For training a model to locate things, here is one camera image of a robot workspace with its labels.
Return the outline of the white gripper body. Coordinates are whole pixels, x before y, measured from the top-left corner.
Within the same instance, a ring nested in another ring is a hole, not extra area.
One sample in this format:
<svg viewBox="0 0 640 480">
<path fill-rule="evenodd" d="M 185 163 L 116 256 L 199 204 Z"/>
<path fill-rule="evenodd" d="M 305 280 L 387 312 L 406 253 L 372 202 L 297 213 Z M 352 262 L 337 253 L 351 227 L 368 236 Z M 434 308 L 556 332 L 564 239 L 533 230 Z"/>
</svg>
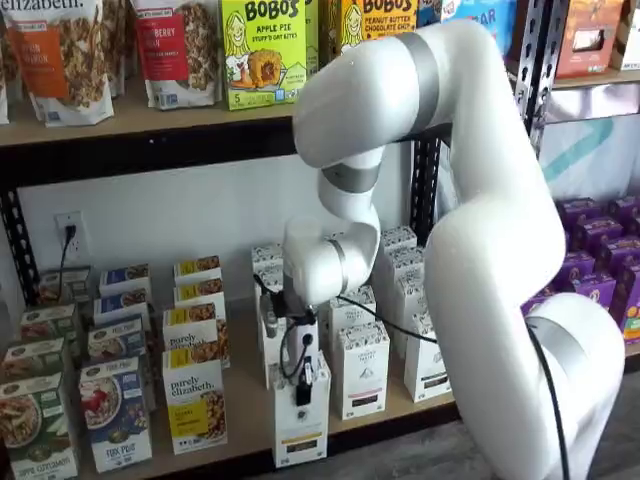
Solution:
<svg viewBox="0 0 640 480">
<path fill-rule="evenodd" d="M 285 364 L 285 376 L 293 383 L 300 380 L 312 383 L 318 364 L 318 322 L 288 319 L 285 345 L 289 358 Z"/>
</svg>

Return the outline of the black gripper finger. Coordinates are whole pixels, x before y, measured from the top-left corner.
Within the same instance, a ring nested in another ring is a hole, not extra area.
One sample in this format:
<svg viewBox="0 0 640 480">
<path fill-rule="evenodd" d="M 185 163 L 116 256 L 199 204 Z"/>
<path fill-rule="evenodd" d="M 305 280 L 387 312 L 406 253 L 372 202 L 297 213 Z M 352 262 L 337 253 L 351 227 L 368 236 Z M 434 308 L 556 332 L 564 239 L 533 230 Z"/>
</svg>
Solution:
<svg viewBox="0 0 640 480">
<path fill-rule="evenodd" d="M 295 385 L 295 403 L 297 406 L 305 406 L 311 403 L 313 387 L 313 368 L 310 363 L 305 363 L 300 368 Z"/>
</svg>

